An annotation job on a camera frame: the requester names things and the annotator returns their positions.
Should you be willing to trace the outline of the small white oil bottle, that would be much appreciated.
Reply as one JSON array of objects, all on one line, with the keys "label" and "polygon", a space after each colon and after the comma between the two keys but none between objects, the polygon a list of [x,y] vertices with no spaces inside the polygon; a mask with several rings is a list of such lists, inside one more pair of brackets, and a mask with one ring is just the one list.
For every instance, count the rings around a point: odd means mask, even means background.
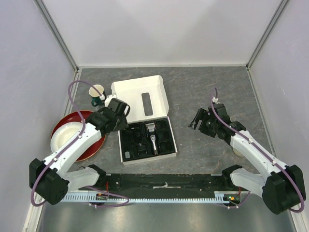
[{"label": "small white oil bottle", "polygon": [[128,151],[125,152],[125,158],[126,158],[126,159],[130,158],[130,152],[128,152]]}]

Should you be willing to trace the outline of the black silver hair clipper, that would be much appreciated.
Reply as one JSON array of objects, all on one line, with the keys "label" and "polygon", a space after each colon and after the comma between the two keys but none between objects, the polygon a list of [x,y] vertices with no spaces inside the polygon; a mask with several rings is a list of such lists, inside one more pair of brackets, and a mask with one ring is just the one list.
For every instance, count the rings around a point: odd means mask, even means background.
[{"label": "black silver hair clipper", "polygon": [[155,126],[155,123],[154,122],[146,123],[145,126],[147,128],[148,135],[150,136],[150,140],[151,140],[152,145],[153,145],[154,154],[157,155],[158,149],[157,149],[157,145],[156,145],[156,135],[155,135],[156,126]]}]

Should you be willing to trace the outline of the white cardboard box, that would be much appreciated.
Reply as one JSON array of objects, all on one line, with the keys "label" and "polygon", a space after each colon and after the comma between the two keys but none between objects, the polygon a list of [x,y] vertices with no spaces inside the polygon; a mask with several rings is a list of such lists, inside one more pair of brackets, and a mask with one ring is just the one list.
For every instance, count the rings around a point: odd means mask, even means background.
[{"label": "white cardboard box", "polygon": [[130,106],[128,124],[168,117],[169,103],[160,75],[113,82],[111,89]]}]

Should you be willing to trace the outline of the black comb guard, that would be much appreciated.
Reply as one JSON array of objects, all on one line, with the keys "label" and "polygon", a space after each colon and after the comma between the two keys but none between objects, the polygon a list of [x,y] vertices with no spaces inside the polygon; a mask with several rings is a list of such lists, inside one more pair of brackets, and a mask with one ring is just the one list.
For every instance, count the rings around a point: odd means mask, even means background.
[{"label": "black comb guard", "polygon": [[167,128],[168,128],[168,126],[167,126],[166,121],[160,120],[160,121],[156,122],[156,129],[157,130],[165,130]]},{"label": "black comb guard", "polygon": [[158,132],[158,139],[159,140],[168,140],[170,139],[170,135],[168,131],[160,131]]},{"label": "black comb guard", "polygon": [[138,148],[138,157],[146,157],[148,154],[146,147],[139,147]]},{"label": "black comb guard", "polygon": [[162,142],[159,148],[161,152],[170,152],[172,150],[172,144],[170,142]]}]

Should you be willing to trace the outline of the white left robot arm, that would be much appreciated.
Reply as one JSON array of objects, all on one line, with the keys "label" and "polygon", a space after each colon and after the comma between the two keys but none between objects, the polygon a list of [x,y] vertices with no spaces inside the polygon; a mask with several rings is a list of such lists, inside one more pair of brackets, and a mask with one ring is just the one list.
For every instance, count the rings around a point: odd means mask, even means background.
[{"label": "white left robot arm", "polygon": [[80,188],[101,190],[106,185],[106,172],[92,164],[70,172],[70,167],[94,143],[112,131],[128,126],[126,117],[130,106],[117,99],[111,99],[108,106],[82,117],[82,127],[61,148],[43,160],[34,159],[29,165],[30,199],[35,207],[34,195],[40,195],[51,205],[59,203],[67,193]]}]

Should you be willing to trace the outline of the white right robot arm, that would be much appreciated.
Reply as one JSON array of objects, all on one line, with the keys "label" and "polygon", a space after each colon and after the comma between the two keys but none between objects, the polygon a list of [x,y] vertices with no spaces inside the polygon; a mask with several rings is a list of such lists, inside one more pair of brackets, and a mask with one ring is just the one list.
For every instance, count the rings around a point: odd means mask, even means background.
[{"label": "white right robot arm", "polygon": [[295,213],[304,210],[306,190],[301,169],[271,155],[240,122],[231,121],[222,103],[211,102],[207,110],[198,109],[189,127],[225,141],[259,172],[250,173],[240,165],[228,167],[222,171],[224,189],[246,189],[261,197],[266,207],[276,215],[286,210]]}]

